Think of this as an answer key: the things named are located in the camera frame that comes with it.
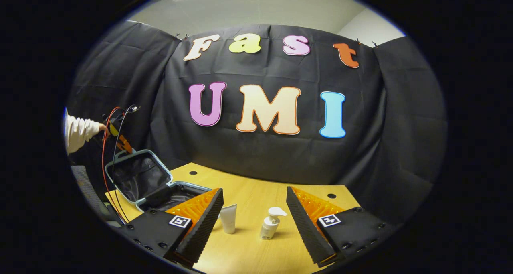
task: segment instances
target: orange gripper pad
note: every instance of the orange gripper pad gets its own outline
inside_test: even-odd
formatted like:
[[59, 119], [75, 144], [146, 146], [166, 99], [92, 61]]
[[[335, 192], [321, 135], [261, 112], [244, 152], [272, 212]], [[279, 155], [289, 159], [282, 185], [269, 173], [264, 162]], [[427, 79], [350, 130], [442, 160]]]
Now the orange gripper pad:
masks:
[[308, 214], [308, 217], [310, 217], [312, 223], [315, 225], [315, 227], [317, 227], [317, 231], [319, 231], [319, 233], [321, 233], [321, 235], [326, 239], [319, 226], [317, 226], [317, 220], [320, 217], [337, 214], [344, 212], [345, 210], [303, 190], [294, 188], [292, 186], [290, 188], [292, 188], [294, 191], [294, 194], [303, 206], [306, 214]]
[[189, 232], [191, 232], [191, 230], [194, 228], [196, 223], [200, 220], [201, 216], [207, 209], [208, 205], [210, 205], [212, 198], [214, 195], [216, 195], [218, 190], [219, 188], [215, 188], [206, 193], [200, 194], [192, 199], [174, 206], [173, 208], [167, 210], [166, 213], [191, 219], [192, 225], [187, 233], [185, 233], [185, 236], [187, 236]]

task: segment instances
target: ceiling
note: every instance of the ceiling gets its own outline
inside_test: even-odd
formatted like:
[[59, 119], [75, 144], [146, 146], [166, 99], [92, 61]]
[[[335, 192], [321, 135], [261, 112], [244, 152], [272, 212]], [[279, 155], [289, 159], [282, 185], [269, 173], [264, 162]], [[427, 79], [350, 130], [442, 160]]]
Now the ceiling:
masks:
[[354, 0], [154, 0], [128, 19], [179, 37], [240, 25], [339, 31], [365, 7]]

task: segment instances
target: cosmetic tube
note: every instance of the cosmetic tube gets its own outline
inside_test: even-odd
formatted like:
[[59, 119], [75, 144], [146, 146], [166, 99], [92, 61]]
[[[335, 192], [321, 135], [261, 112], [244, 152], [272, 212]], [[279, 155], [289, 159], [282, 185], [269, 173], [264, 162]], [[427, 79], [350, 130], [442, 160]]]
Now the cosmetic tube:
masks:
[[221, 223], [223, 223], [223, 229], [226, 234], [235, 233], [235, 216], [237, 212], [237, 204], [224, 207], [221, 209], [219, 216], [221, 217]]

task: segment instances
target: white pump bottle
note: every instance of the white pump bottle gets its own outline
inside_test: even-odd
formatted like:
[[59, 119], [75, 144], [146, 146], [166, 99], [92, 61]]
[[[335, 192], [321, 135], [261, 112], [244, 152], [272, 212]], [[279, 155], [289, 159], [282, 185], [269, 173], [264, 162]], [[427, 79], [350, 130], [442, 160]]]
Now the white pump bottle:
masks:
[[286, 216], [283, 210], [280, 207], [272, 207], [269, 208], [269, 217], [264, 219], [264, 223], [262, 224], [262, 230], [260, 230], [260, 239], [269, 240], [273, 237], [280, 223], [280, 219], [278, 216]]

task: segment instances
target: bottle pump head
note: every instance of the bottle pump head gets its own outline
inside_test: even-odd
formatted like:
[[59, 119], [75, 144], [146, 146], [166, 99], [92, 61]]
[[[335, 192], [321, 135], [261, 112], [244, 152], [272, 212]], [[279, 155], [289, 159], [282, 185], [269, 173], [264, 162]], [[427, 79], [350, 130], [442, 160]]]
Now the bottle pump head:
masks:
[[276, 221], [279, 221], [278, 216], [286, 216], [287, 213], [284, 212], [280, 207], [271, 207], [269, 208], [269, 220], [272, 221], [272, 223], [275, 223]]

